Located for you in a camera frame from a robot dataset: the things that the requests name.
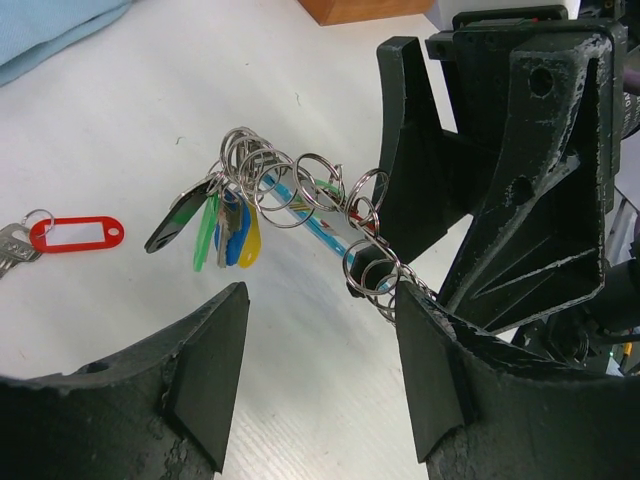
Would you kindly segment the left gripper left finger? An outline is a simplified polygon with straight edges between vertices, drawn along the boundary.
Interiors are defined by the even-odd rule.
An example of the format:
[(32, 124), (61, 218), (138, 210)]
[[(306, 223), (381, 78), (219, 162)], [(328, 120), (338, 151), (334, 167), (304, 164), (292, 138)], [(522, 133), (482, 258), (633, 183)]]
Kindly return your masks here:
[(250, 300), (236, 282), (76, 372), (1, 381), (5, 479), (212, 479), (223, 469)]

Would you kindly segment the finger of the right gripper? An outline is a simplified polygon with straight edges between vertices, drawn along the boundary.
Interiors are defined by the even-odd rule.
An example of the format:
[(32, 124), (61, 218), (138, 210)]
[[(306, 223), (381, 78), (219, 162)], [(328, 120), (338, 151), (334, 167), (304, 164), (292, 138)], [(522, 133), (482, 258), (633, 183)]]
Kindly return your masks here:
[(562, 35), (510, 56), (498, 160), (440, 291), (450, 312), (501, 332), (592, 298), (604, 283), (604, 216), (620, 157), (611, 44)]
[(376, 52), (383, 126), (378, 184), (380, 234), (410, 263), (477, 211), (498, 160), (495, 151), (442, 128), (420, 42), (392, 37)]

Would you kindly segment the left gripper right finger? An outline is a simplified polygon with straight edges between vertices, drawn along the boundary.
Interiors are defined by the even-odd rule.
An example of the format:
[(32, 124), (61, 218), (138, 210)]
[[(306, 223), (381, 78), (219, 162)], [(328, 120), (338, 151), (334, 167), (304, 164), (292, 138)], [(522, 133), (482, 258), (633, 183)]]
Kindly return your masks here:
[(639, 381), (513, 346), (396, 291), (416, 456), (432, 479), (635, 479)]

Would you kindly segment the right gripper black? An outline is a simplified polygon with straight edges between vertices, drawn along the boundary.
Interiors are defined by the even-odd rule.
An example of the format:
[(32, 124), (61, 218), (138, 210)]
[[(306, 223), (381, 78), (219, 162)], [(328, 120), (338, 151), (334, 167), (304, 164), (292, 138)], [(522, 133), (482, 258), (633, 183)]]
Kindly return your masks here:
[(457, 131), (462, 135), (501, 135), (509, 105), (510, 56), (537, 40), (542, 52), (561, 49), (562, 35), (596, 35), (611, 44), (613, 69), (620, 73), (628, 51), (628, 33), (614, 19), (587, 13), (577, 20), (559, 4), (501, 7), (482, 10), (465, 7), (453, 17), (453, 26), (426, 41), (429, 57), (441, 62)]

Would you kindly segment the metal key organizer plate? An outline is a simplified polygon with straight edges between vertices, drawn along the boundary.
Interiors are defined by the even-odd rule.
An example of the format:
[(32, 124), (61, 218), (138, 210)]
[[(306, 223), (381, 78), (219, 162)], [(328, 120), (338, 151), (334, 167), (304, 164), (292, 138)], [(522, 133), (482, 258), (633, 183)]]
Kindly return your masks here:
[[(293, 158), (247, 127), (236, 127), (223, 137), (217, 161), (209, 170), (213, 186), (252, 204), (268, 224), (291, 230), (303, 226), (336, 254), (349, 292), (371, 303), (387, 322), (395, 321), (396, 290), (407, 282), (430, 302), (435, 292), (380, 234), (380, 204), (374, 198), (376, 185), (386, 185), (389, 176), (379, 168), (365, 172), (347, 187), (341, 165), (315, 153)], [(316, 179), (337, 185), (344, 194), (334, 198), (320, 191), (309, 195), (303, 181)], [(351, 210), (371, 213), (369, 226), (347, 223)]]

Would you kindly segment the red tag key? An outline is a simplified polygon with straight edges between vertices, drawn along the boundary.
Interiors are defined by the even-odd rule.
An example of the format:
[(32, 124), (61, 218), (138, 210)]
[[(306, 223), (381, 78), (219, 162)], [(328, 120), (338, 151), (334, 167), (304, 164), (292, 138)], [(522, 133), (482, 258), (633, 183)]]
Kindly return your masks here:
[(349, 225), (355, 226), (369, 226), (372, 222), (371, 213), (362, 216), (359, 212), (355, 210), (351, 210), (347, 215), (347, 223)]
[(107, 250), (124, 238), (124, 226), (111, 216), (56, 217), (35, 209), (1, 228), (1, 277), (43, 254)]

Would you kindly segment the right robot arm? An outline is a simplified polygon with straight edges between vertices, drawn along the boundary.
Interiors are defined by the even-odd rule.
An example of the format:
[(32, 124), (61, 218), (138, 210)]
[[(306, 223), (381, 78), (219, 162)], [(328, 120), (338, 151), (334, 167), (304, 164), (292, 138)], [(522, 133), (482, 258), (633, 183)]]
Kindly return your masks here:
[(576, 366), (621, 374), (639, 349), (639, 212), (615, 187), (639, 136), (639, 5), (465, 7), (427, 40), (378, 47), (394, 263), (464, 217), (437, 293), (448, 311)]

